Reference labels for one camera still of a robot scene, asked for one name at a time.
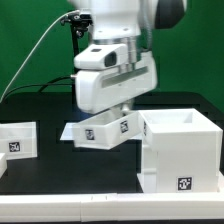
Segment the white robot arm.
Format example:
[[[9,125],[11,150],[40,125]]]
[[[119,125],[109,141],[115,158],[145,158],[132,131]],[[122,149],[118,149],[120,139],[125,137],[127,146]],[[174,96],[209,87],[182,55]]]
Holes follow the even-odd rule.
[[[141,32],[177,25],[187,0],[69,1],[91,19],[91,42],[74,58],[78,107],[96,114],[155,89],[152,48],[140,46]]]

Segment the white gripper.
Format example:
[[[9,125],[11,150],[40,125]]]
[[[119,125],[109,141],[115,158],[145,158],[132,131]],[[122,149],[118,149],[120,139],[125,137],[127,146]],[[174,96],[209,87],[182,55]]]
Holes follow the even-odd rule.
[[[78,107],[96,114],[124,103],[157,85],[157,73],[152,52],[140,54],[140,60],[128,61],[126,44],[91,44],[74,58],[79,69],[76,83]],[[133,103],[125,102],[121,107],[123,116],[133,112]]]

